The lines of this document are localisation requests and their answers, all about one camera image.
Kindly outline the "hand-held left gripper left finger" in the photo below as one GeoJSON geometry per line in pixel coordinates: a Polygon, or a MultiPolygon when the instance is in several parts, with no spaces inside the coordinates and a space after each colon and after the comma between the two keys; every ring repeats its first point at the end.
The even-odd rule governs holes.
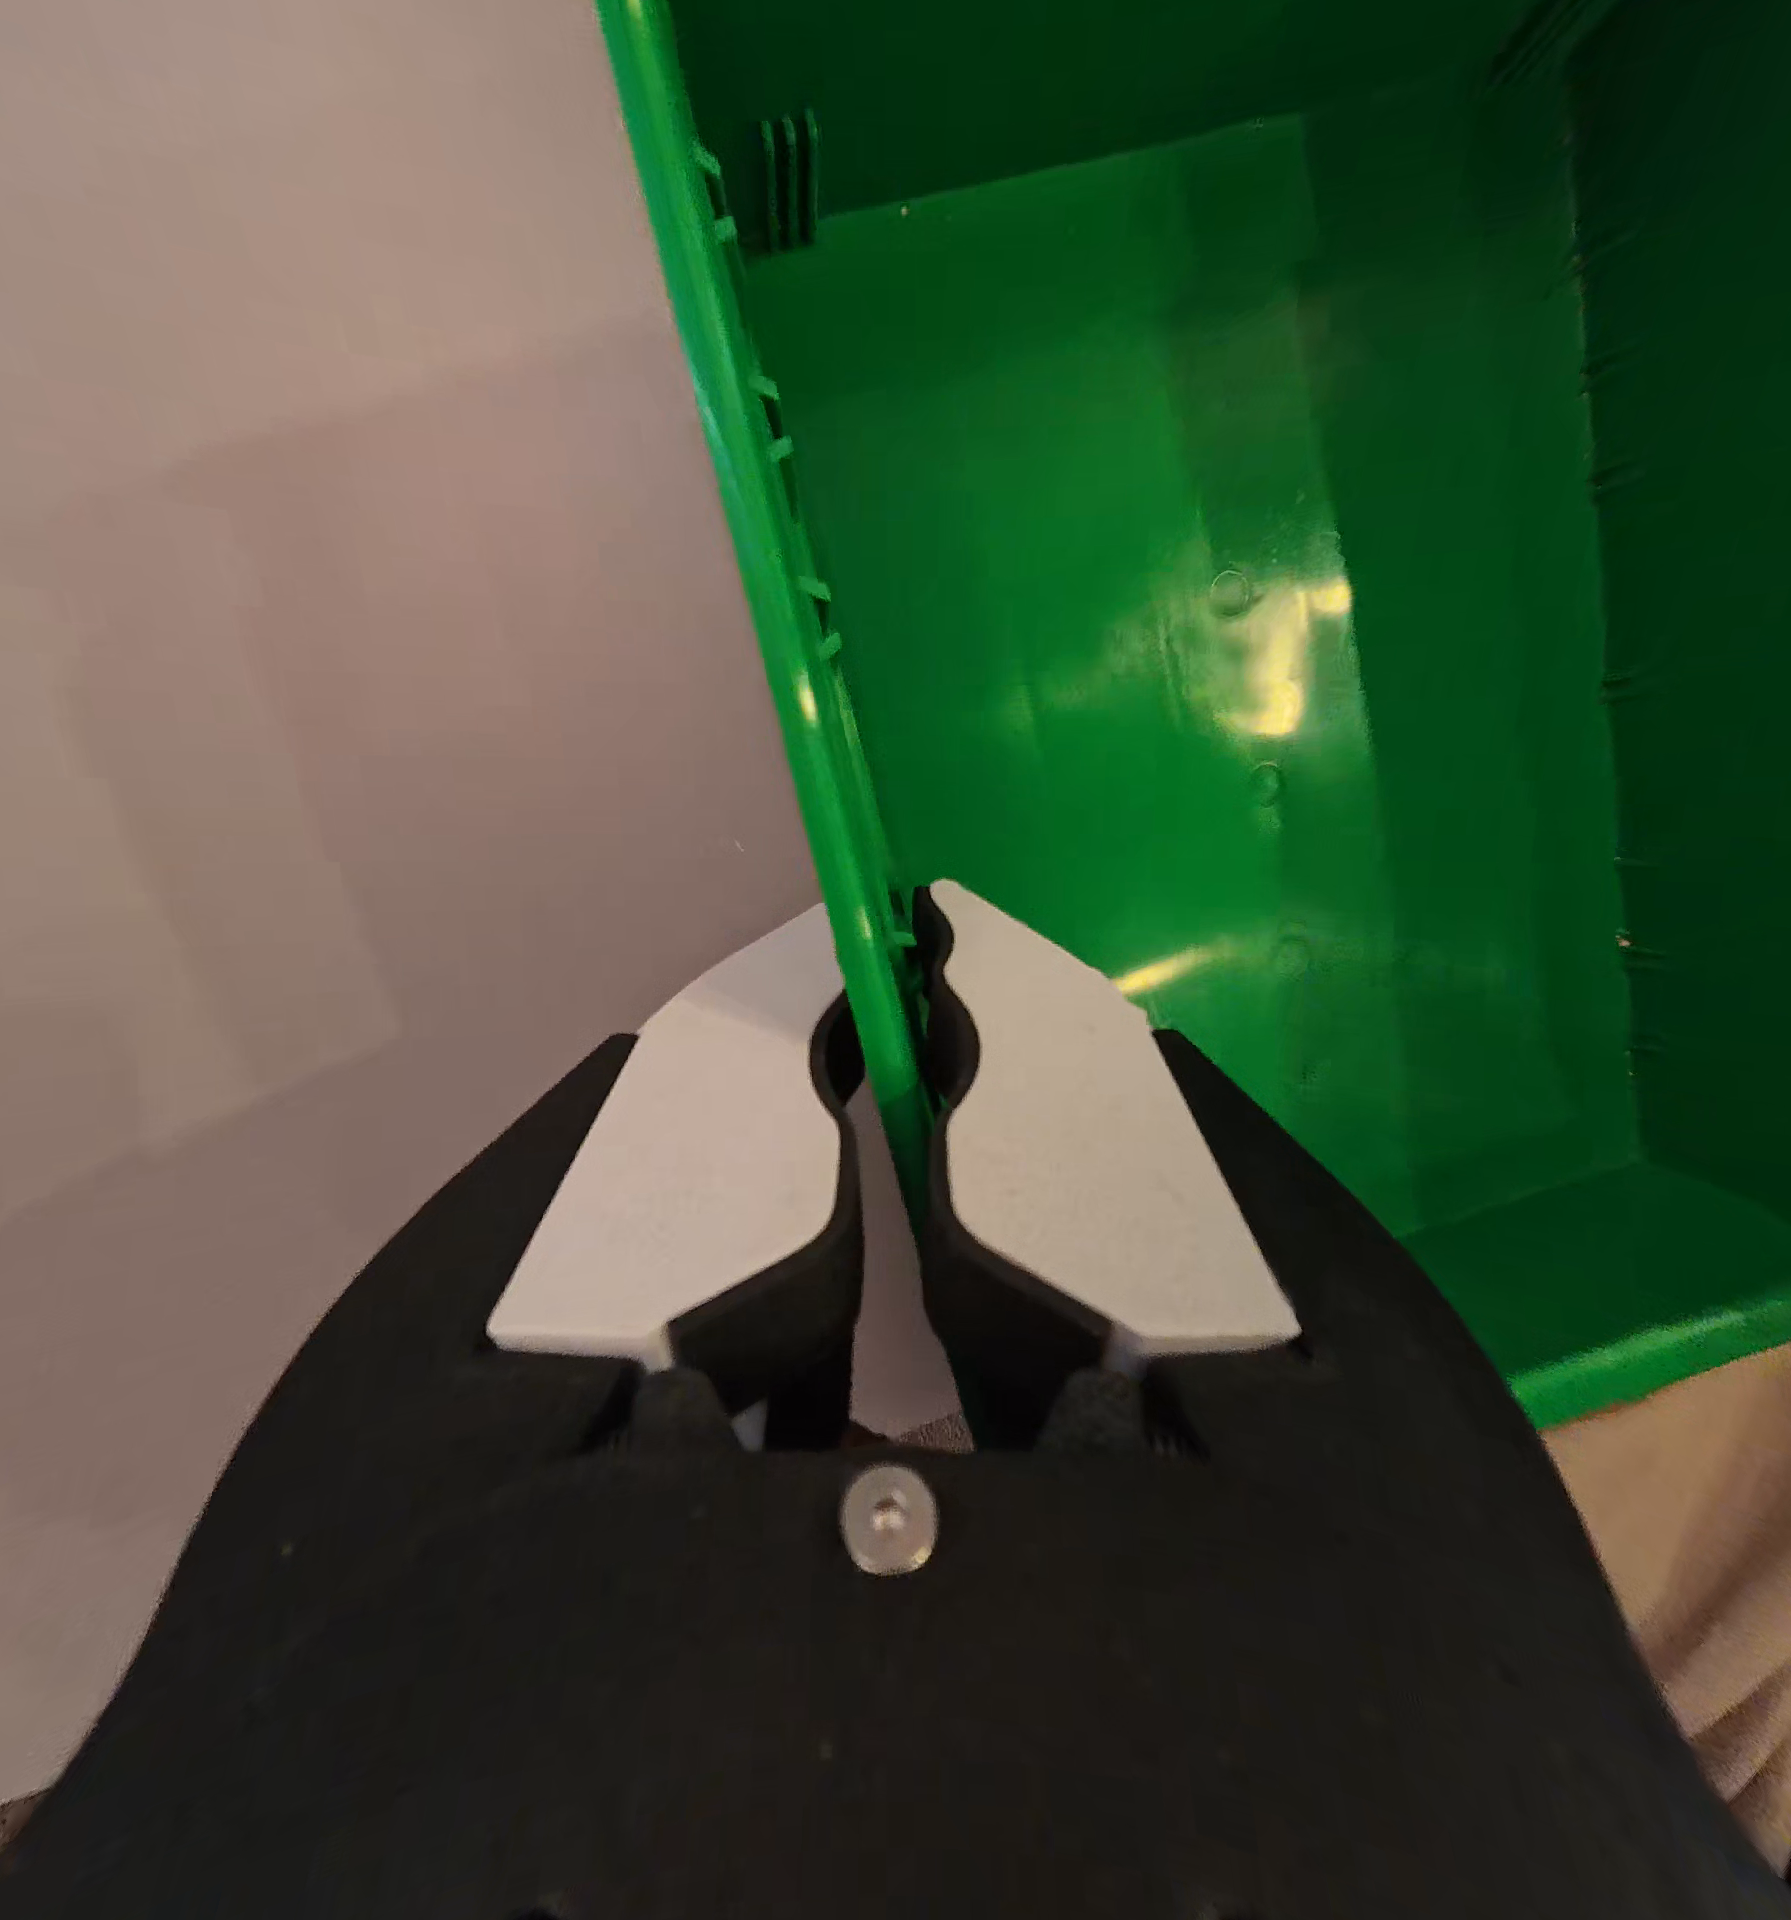
{"type": "Polygon", "coordinates": [[[750,1448],[834,1449],[865,1291],[861,1050],[813,905],[631,1038],[486,1322],[524,1357],[705,1378],[750,1448]]]}

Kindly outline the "green plastic bin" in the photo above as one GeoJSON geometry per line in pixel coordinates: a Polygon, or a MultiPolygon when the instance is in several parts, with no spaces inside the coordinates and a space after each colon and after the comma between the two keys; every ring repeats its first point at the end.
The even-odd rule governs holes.
{"type": "Polygon", "coordinates": [[[1791,5],[596,5],[906,1184],[1117,977],[1538,1425],[1791,1341],[1791,5]]]}

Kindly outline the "beige cloth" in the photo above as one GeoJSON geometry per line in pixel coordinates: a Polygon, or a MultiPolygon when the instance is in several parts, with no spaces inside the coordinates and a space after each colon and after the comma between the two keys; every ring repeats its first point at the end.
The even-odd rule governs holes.
{"type": "Polygon", "coordinates": [[[1791,1343],[1540,1436],[1705,1782],[1791,1864],[1791,1343]]]}

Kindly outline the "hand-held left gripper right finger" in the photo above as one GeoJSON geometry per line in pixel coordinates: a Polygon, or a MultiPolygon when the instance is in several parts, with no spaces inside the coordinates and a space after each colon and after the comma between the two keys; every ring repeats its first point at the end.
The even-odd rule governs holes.
{"type": "Polygon", "coordinates": [[[923,1303],[978,1438],[1033,1443],[1078,1373],[1293,1346],[1293,1303],[1147,1014],[959,881],[911,905],[923,1303]]]}

